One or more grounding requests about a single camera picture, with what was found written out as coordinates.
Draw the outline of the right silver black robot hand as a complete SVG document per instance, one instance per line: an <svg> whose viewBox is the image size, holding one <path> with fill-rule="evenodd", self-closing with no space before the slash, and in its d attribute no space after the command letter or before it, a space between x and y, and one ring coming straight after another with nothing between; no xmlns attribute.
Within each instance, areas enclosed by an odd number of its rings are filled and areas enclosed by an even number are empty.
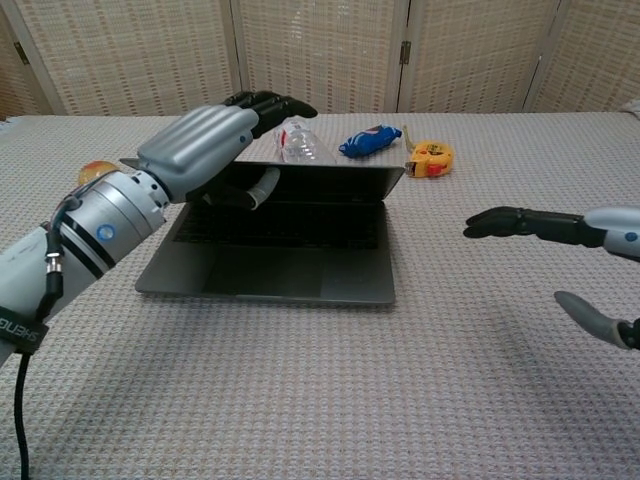
<svg viewBox="0 0 640 480"><path fill-rule="evenodd" d="M533 235L543 241L602 248L616 257L639 260L639 210L633 207L601 207L577 215L499 206L468 218L463 235L471 239ZM638 320L611 318L568 291L556 291L554 298L592 337L623 350L639 348Z"/></svg>

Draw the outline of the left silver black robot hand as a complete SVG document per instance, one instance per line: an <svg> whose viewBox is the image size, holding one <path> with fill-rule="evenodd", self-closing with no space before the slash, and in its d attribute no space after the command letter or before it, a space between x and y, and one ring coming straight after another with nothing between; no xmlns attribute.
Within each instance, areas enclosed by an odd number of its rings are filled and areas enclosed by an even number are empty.
<svg viewBox="0 0 640 480"><path fill-rule="evenodd" d="M193 201L252 141L290 117L314 118L310 104L272 91L240 91L198 107L143 143L121 163L154 176L173 204Z"/></svg>

